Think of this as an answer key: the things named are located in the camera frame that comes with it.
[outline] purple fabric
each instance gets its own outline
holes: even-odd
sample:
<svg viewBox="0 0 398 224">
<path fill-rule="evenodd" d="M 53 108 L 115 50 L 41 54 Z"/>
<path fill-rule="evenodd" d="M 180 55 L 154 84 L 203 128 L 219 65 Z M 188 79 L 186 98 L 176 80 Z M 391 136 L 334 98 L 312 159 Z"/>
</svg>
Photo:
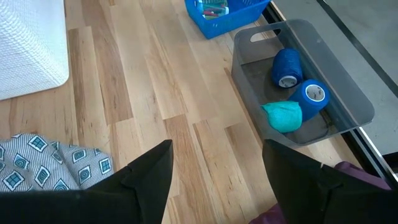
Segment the purple fabric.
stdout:
<svg viewBox="0 0 398 224">
<path fill-rule="evenodd" d="M 388 184 L 381 179 L 380 177 L 375 177 L 371 174 L 366 173 L 359 167 L 356 167 L 349 162 L 339 162 L 335 166 L 336 170 L 339 170 L 345 174 L 348 174 L 352 177 L 356 177 L 359 180 L 363 180 L 369 184 L 373 184 L 381 189 L 391 190 Z M 283 216 L 282 210 L 279 205 L 276 204 L 268 211 L 259 215 L 257 218 L 250 221 L 249 224 L 286 224 L 285 218 Z"/>
</svg>

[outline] white cardboard core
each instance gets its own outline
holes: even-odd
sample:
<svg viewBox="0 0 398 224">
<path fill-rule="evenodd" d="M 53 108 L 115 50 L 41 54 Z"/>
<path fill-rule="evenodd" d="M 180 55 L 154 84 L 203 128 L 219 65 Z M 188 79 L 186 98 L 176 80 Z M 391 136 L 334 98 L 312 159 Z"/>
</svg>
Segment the white cardboard core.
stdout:
<svg viewBox="0 0 398 224">
<path fill-rule="evenodd" d="M 309 85 L 305 88 L 307 97 L 315 102 L 321 102 L 325 99 L 325 91 L 318 85 Z"/>
<path fill-rule="evenodd" d="M 297 84 L 297 79 L 291 75 L 285 75 L 279 80 L 279 86 L 284 88 L 290 88 Z"/>
</svg>

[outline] blue and white patterned fabric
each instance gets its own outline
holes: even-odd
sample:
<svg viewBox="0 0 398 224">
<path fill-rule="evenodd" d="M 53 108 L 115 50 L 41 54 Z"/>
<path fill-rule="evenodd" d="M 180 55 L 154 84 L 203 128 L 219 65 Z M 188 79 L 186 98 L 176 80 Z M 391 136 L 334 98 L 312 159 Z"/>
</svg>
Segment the blue and white patterned fabric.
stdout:
<svg viewBox="0 0 398 224">
<path fill-rule="evenodd" d="M 0 141 L 0 192 L 87 189 L 112 174 L 112 159 L 99 149 L 36 134 Z"/>
</svg>

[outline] item in basket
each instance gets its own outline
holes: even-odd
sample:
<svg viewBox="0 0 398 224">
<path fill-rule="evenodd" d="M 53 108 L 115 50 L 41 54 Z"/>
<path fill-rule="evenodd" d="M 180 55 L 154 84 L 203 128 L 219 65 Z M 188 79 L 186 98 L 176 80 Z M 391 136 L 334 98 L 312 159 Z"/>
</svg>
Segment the item in basket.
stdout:
<svg viewBox="0 0 398 224">
<path fill-rule="evenodd" d="M 322 82 L 309 79 L 296 89 L 289 100 L 300 105 L 304 122 L 318 114 L 328 104 L 329 98 L 329 91 Z"/>
<path fill-rule="evenodd" d="M 272 81 L 282 88 L 291 88 L 303 80 L 300 53 L 291 48 L 282 49 L 274 58 Z"/>
<path fill-rule="evenodd" d="M 195 5 L 205 19 L 214 19 L 229 13 L 225 0 L 196 0 Z"/>
<path fill-rule="evenodd" d="M 269 125 L 280 133 L 297 130 L 302 124 L 302 110 L 299 103 L 280 101 L 261 106 L 267 112 Z"/>
</svg>

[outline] gray plastic bin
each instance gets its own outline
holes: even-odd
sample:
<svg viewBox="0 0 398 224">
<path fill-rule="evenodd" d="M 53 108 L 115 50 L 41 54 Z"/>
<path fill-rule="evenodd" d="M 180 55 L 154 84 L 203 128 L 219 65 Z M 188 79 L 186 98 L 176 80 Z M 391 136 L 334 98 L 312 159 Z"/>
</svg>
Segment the gray plastic bin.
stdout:
<svg viewBox="0 0 398 224">
<path fill-rule="evenodd" d="M 251 42 L 254 34 L 269 30 L 275 37 Z M 305 146 L 372 121 L 373 105 L 309 22 L 291 20 L 245 29 L 236 34 L 234 44 L 232 78 L 262 139 Z M 271 81 L 272 61 L 284 47 L 300 52 L 304 80 L 323 82 L 330 102 L 300 129 L 281 134 L 269 126 L 261 105 L 287 100 L 296 89 L 279 88 Z"/>
</svg>

